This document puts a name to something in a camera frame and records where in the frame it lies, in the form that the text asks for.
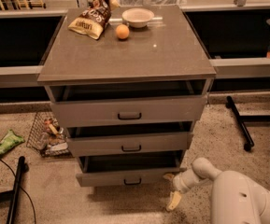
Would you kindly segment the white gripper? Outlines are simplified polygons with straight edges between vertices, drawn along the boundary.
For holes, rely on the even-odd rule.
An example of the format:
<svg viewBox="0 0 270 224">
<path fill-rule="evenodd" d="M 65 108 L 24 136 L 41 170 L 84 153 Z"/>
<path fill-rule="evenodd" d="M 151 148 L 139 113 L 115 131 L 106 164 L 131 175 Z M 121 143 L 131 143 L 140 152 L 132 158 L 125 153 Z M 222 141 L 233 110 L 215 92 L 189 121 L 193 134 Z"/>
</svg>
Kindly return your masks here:
<svg viewBox="0 0 270 224">
<path fill-rule="evenodd" d="M 188 192 L 194 186 L 194 172 L 187 170 L 177 175 L 167 173 L 163 175 L 163 178 L 168 181 L 173 180 L 172 184 L 176 191 L 170 192 L 170 199 L 166 206 L 167 211 L 173 211 L 181 201 L 181 193 Z"/>
</svg>

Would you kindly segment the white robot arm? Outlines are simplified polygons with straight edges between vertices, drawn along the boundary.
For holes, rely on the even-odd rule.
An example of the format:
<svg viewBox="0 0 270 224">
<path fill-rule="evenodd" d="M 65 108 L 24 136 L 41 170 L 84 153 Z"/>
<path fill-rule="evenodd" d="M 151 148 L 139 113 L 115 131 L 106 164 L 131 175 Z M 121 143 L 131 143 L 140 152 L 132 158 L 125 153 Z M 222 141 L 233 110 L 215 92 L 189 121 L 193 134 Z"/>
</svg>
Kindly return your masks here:
<svg viewBox="0 0 270 224">
<path fill-rule="evenodd" d="M 174 189 L 167 211 L 178 206 L 184 193 L 210 180 L 211 224 L 270 224 L 270 191 L 246 175 L 221 171 L 209 160 L 198 158 L 185 172 L 163 178 Z"/>
</svg>

